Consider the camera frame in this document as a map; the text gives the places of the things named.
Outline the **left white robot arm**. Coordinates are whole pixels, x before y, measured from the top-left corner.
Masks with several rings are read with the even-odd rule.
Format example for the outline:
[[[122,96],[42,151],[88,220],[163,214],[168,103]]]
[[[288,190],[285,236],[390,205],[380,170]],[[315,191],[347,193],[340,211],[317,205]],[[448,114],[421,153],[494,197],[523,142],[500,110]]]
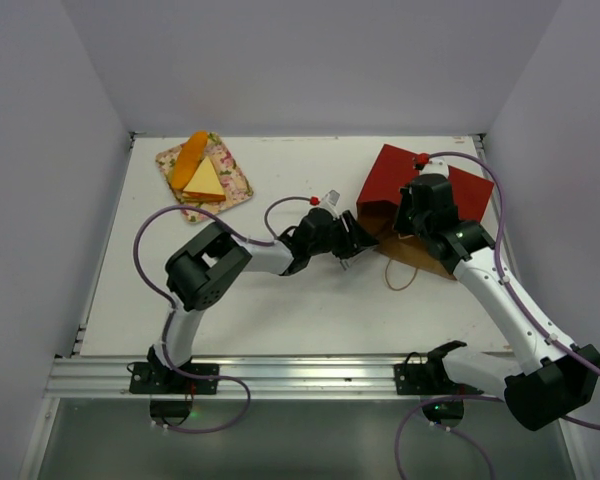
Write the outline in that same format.
[[[248,272],[291,276],[318,255],[340,262],[373,249],[378,240],[346,210],[313,207],[296,225],[271,241],[254,240],[216,220],[166,262],[170,310],[147,360],[152,379],[165,392],[181,390],[188,379],[192,344],[204,313],[237,278]]]

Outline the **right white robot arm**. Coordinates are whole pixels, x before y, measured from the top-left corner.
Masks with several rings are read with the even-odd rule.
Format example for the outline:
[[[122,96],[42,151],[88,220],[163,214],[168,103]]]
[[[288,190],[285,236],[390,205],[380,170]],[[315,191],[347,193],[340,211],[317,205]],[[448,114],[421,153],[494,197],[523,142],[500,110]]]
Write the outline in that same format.
[[[356,240],[409,247],[413,265],[454,277],[479,302],[512,347],[493,358],[462,340],[444,343],[421,364],[394,368],[400,394],[483,392],[502,400],[536,431],[586,405],[600,373],[600,353],[562,332],[517,282],[483,227],[492,182],[457,168],[448,174],[369,176],[356,201]]]

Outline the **orange fake sandwich bread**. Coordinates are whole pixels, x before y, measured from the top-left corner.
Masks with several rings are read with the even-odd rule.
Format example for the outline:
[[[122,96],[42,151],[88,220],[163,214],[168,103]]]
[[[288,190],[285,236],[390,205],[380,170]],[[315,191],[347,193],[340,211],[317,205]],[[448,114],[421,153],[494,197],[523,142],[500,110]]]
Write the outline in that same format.
[[[195,174],[184,187],[182,196],[186,200],[200,202],[222,202],[226,200],[225,191],[209,157],[202,160]]]

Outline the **red paper bag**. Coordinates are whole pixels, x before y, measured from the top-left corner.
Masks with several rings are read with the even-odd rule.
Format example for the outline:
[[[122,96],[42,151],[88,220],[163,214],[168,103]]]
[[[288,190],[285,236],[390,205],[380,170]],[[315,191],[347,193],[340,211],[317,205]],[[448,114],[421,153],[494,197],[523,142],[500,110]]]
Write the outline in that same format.
[[[393,224],[400,189],[419,176],[413,164],[416,154],[420,153],[388,144],[381,148],[356,201],[357,220],[378,239],[377,251],[390,261],[452,280],[459,261],[493,244],[482,220],[494,182],[448,165],[447,179],[452,184],[460,224],[428,238],[400,235]]]

